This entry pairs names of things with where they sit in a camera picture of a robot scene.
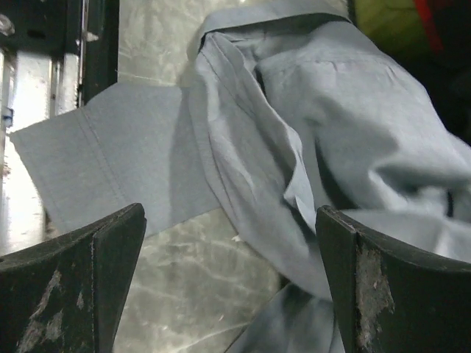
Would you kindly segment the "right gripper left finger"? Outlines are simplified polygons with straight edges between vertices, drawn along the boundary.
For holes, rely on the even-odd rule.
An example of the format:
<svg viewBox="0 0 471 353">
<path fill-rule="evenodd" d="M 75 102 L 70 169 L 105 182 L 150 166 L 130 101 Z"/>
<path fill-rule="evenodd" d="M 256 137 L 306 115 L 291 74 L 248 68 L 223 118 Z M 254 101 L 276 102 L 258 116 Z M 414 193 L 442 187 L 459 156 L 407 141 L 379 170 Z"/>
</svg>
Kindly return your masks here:
<svg viewBox="0 0 471 353">
<path fill-rule="evenodd" d="M 2 352 L 111 352 L 146 231 L 134 203 L 1 257 Z"/>
</svg>

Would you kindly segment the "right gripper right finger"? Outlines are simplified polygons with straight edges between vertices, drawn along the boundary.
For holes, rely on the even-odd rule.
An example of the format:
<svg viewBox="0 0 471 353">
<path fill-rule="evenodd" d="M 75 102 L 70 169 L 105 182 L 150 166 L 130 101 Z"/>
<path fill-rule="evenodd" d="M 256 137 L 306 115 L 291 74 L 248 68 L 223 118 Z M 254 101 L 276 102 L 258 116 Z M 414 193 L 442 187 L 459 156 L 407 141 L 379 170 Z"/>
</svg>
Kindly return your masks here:
<svg viewBox="0 0 471 353">
<path fill-rule="evenodd" d="M 331 207 L 316 236 L 346 352 L 469 352 L 470 264 Z"/>
</svg>

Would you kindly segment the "grey button shirt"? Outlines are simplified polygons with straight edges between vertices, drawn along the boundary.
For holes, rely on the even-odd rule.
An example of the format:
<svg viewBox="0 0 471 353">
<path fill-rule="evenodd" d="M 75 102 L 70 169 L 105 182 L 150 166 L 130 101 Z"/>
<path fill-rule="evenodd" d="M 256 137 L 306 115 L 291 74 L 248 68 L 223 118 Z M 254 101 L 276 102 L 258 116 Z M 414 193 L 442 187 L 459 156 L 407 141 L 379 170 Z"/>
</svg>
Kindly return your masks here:
<svg viewBox="0 0 471 353">
<path fill-rule="evenodd" d="M 117 84 L 12 136 L 70 231 L 143 205 L 116 352 L 343 352 L 316 236 L 331 207 L 470 264 L 470 148 L 320 1 L 209 15 L 188 87 Z"/>
</svg>

